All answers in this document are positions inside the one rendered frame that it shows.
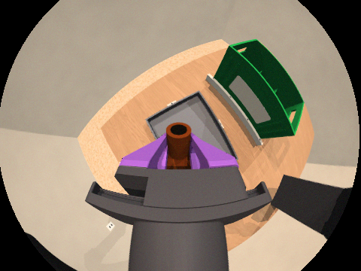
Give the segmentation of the brown bottle with blue label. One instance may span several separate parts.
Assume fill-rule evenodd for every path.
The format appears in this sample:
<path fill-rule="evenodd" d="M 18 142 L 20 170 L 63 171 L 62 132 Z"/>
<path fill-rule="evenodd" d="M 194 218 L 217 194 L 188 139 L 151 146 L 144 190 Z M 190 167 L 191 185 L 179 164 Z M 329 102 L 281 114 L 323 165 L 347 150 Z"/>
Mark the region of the brown bottle with blue label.
<path fill-rule="evenodd" d="M 191 128 L 185 123 L 172 123 L 166 128 L 168 161 L 167 169 L 191 169 Z"/>

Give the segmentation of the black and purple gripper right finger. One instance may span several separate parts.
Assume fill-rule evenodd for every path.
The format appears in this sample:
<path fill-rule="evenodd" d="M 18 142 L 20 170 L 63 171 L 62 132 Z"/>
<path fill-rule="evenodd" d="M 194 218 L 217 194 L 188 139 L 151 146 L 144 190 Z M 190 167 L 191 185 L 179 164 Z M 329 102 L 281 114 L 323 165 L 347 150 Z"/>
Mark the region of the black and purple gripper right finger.
<path fill-rule="evenodd" d="M 232 155 L 202 141 L 193 133 L 191 133 L 190 138 L 190 166 L 191 169 L 212 169 L 230 166 L 239 168 L 236 159 Z"/>

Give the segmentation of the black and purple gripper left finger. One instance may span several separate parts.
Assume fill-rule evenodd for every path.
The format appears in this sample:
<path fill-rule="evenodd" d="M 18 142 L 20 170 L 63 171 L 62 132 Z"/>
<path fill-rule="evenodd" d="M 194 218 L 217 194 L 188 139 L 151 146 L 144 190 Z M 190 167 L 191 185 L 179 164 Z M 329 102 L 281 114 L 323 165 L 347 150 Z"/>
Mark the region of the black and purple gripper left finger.
<path fill-rule="evenodd" d="M 139 166 L 148 169 L 167 169 L 168 145 L 166 133 L 154 142 L 124 156 L 119 166 Z"/>

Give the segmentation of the green plastic crate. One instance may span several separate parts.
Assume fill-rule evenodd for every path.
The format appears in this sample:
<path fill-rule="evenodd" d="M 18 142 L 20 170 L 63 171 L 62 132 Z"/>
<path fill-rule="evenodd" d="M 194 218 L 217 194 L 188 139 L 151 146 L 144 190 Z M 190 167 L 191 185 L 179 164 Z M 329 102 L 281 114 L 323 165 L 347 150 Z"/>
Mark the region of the green plastic crate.
<path fill-rule="evenodd" d="M 302 96 L 285 68 L 257 39 L 229 45 L 214 78 L 237 102 L 261 139 L 296 134 L 304 107 Z"/>

